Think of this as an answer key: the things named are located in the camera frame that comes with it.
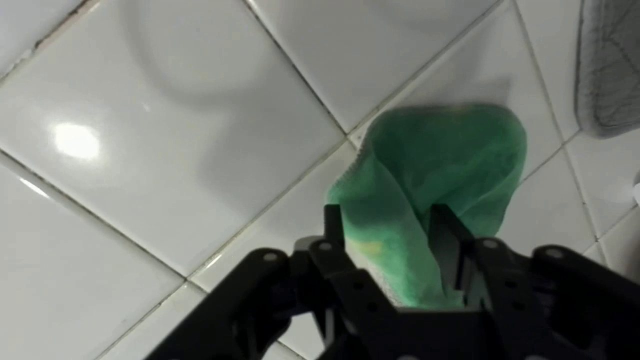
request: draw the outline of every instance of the white tiled floor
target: white tiled floor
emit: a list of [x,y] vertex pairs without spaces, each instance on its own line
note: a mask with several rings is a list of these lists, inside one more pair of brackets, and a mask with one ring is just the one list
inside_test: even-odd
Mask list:
[[[640,280],[640,130],[577,133],[580,0],[77,3],[0,0],[0,357],[142,357],[248,250],[317,234],[402,103],[511,108],[528,163],[499,236]],[[300,317],[269,357],[317,349]]]

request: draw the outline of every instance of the green towel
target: green towel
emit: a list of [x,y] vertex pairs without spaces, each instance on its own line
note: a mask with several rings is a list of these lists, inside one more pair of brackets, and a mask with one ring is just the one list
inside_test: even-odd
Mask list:
[[501,106],[391,110],[369,126],[327,203],[340,203],[349,251],[383,276],[398,306],[458,308],[427,247],[429,207],[447,203],[475,236],[494,236],[523,153],[523,130]]

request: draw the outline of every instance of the green cloth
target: green cloth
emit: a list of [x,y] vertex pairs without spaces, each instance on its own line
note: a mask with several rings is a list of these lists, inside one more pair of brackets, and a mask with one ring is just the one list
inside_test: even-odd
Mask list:
[[427,247],[431,203],[447,203],[475,236],[494,236],[519,181],[526,133],[490,103],[399,108],[367,130],[360,155],[329,188],[351,251],[383,274],[398,306],[458,308]]

